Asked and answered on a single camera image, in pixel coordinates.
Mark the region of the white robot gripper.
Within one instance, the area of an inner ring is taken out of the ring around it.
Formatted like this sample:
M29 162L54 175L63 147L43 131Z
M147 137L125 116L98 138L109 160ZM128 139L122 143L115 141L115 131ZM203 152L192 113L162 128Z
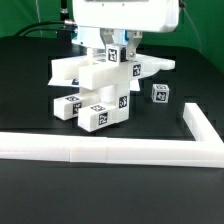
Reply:
M126 59L134 60L145 32L172 32L179 22L179 0L73 0L78 26L100 29L105 47L114 43L113 29L127 32Z

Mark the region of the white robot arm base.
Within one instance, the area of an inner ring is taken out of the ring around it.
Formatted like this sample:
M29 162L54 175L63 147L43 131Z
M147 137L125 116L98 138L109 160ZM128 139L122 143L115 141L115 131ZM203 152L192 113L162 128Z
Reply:
M79 26L76 30L76 36L72 39L72 43L86 48L105 50L106 47L100 37L100 29L101 28ZM127 41L125 40L125 31L119 29L113 30L113 44L121 44L126 46Z

